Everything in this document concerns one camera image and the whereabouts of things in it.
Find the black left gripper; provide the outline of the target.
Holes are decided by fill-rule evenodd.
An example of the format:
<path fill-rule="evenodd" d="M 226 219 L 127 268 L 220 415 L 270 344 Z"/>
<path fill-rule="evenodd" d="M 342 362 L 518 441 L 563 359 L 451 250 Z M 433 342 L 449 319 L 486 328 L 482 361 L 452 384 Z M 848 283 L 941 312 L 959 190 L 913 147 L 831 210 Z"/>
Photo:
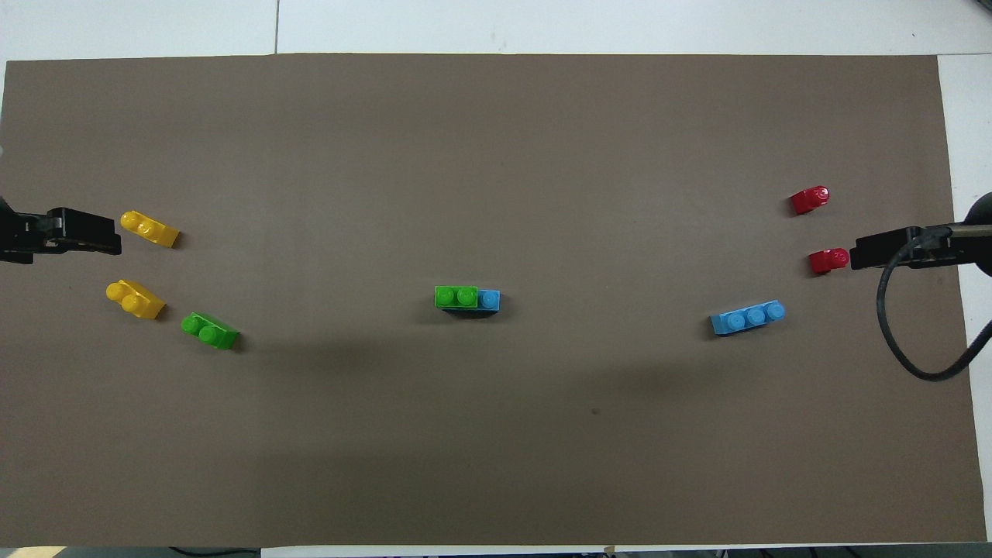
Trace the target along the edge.
<path fill-rule="evenodd" d="M 49 233 L 53 227 L 53 236 Z M 70 238 L 109 237 L 109 238 Z M 15 212 L 1 198 L 1 260 L 8 264 L 32 264 L 37 254 L 67 252 L 122 253 L 113 219 L 72 208 L 54 208 L 47 213 Z"/>

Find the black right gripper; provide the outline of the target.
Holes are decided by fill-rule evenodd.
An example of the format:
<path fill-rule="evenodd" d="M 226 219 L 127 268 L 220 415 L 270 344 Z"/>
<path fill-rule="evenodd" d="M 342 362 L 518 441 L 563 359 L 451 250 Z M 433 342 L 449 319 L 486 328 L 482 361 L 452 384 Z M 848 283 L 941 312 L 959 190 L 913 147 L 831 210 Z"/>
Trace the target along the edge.
<path fill-rule="evenodd" d="M 901 250 L 915 237 L 920 240 L 920 250 Z M 965 264 L 991 269 L 990 225 L 900 227 L 858 237 L 850 250 L 853 270 L 884 269 L 890 265 L 922 269 Z"/>

